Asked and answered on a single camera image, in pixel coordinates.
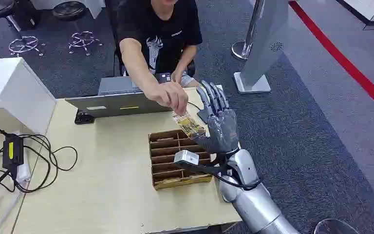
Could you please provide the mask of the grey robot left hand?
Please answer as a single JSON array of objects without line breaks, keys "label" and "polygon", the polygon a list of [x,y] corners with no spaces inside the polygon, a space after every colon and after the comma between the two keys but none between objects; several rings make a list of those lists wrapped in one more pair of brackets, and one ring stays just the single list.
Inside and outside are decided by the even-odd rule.
[{"label": "grey robot left hand", "polygon": [[190,139],[201,145],[208,153],[229,154],[239,148],[237,117],[224,91],[212,82],[201,81],[197,87],[206,111],[206,123],[209,135],[205,132],[193,133]]}]

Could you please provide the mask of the person's right hand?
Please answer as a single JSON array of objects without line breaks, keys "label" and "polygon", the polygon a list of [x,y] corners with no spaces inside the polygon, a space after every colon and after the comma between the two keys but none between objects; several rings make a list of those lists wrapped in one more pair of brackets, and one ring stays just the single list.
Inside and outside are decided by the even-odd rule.
[{"label": "person's right hand", "polygon": [[179,116],[187,110],[188,95],[179,83],[166,82],[149,84],[142,89],[145,96],[161,106],[171,108]]}]

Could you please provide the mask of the person's left hand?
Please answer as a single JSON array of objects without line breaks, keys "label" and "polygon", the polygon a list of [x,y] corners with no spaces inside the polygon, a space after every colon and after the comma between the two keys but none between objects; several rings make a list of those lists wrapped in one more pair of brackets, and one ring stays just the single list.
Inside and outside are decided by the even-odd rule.
[{"label": "person's left hand", "polygon": [[179,84],[182,84],[182,77],[183,77],[183,70],[175,70],[171,73],[170,77],[173,82],[177,82]]}]

